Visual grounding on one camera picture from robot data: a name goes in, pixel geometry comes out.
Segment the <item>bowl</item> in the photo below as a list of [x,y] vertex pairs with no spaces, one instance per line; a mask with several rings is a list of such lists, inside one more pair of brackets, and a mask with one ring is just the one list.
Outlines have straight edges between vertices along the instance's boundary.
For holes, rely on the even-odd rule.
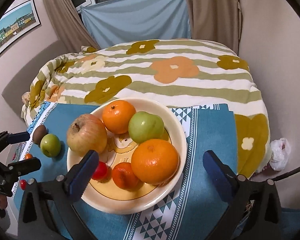
[[[127,191],[118,188],[111,178],[106,181],[98,182],[91,180],[82,200],[95,209],[113,214],[132,214],[150,208],[161,201],[178,182],[186,163],[187,144],[185,132],[175,114],[166,106],[159,102],[144,98],[121,98],[121,100],[131,103],[137,112],[146,111],[150,114],[160,116],[164,122],[166,139],[172,143],[179,153],[180,162],[178,170],[172,179],[163,185],[142,184],[138,189]],[[91,114],[102,120],[102,112],[106,103]],[[106,162],[113,168],[119,162],[130,162],[130,157],[138,145],[133,142],[129,135],[114,135],[108,132],[108,144],[105,151],[99,154],[101,161]],[[67,169],[80,162],[82,158],[75,152],[68,149]]]

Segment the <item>blue tablecloth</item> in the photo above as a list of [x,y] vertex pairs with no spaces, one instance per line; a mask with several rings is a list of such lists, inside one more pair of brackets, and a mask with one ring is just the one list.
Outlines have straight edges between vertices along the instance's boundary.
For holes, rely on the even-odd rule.
[[[30,152],[42,162],[42,168],[21,179],[36,178],[37,181],[55,179],[66,174],[66,131],[80,114],[92,112],[96,106],[65,105],[46,102],[29,131],[41,124],[49,133],[63,141],[61,154],[57,158],[44,156],[37,145],[28,143],[19,148],[17,158]],[[183,176],[175,188],[158,204],[132,215],[114,215],[100,212],[84,201],[75,207],[89,229],[100,240],[165,240],[204,239],[216,225],[227,208],[202,166],[202,155],[213,150],[220,160],[236,173],[237,138],[233,112],[226,104],[173,108],[187,137],[188,153]],[[15,187],[14,201],[19,208],[23,191]],[[61,233],[71,238],[55,208],[52,213]]]

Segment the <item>floral bedspread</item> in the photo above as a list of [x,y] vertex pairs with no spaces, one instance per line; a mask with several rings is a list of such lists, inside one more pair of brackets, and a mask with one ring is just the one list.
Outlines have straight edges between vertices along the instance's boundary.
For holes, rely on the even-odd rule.
[[29,125],[45,100],[102,105],[124,97],[169,107],[226,103],[235,115],[238,173],[250,177],[270,160],[267,111],[248,63],[213,41],[140,41],[61,55],[41,68],[21,115]]

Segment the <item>red tomato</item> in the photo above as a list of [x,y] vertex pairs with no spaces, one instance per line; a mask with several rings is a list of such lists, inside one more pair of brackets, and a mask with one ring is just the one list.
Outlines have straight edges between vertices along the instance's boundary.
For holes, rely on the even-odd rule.
[[31,159],[33,156],[32,156],[32,154],[31,153],[27,153],[26,155],[25,155],[25,159],[27,160],[27,159]]
[[26,182],[25,179],[20,180],[19,184],[20,184],[20,188],[21,188],[22,190],[25,190],[25,189],[26,189],[27,182]]
[[108,174],[108,166],[103,162],[99,162],[98,167],[96,168],[95,172],[92,175],[92,179],[94,180],[102,180]]

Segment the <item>plastic bag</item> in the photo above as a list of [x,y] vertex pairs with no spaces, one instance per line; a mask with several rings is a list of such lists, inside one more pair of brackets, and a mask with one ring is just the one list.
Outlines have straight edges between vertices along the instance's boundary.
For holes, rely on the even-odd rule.
[[280,140],[274,140],[270,143],[272,157],[269,162],[274,171],[282,171],[289,160],[291,152],[290,145],[286,138]]

